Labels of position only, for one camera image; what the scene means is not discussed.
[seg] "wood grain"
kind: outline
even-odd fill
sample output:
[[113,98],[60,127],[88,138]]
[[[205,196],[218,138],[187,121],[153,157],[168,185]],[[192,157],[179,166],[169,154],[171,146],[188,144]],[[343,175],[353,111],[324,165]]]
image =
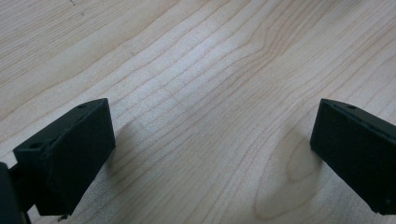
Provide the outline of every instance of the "wood grain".
[[395,1],[0,6],[1,161],[71,107],[110,102],[116,150],[62,223],[396,222],[309,147],[320,98],[396,124]]

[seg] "light wood tabletop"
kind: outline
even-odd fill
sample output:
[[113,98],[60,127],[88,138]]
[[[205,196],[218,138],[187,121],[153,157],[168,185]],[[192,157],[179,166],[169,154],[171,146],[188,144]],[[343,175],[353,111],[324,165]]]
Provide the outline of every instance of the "light wood tabletop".
[[117,147],[61,223],[396,222],[309,146],[321,98],[396,124],[396,1],[0,6],[0,161],[110,103]]

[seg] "round hole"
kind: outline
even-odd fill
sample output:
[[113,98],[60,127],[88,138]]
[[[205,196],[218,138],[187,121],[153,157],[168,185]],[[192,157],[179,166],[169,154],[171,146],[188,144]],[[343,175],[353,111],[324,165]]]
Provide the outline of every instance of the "round hole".
[[43,143],[33,143],[32,145],[30,145],[30,148],[37,148],[41,146],[43,146]]

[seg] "wood surface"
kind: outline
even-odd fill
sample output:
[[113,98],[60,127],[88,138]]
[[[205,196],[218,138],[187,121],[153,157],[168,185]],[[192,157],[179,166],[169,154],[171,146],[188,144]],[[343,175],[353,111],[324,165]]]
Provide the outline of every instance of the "wood surface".
[[309,146],[321,98],[396,124],[395,26],[392,0],[3,0],[0,161],[106,97],[117,147],[61,223],[395,223]]

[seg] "wood grain pattern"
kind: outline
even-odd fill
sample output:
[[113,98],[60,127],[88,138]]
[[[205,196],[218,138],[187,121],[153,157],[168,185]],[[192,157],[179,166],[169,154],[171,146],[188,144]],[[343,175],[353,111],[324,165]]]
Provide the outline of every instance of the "wood grain pattern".
[[320,98],[396,124],[395,1],[0,6],[1,161],[74,105],[110,102],[116,150],[63,223],[396,221],[309,147]]

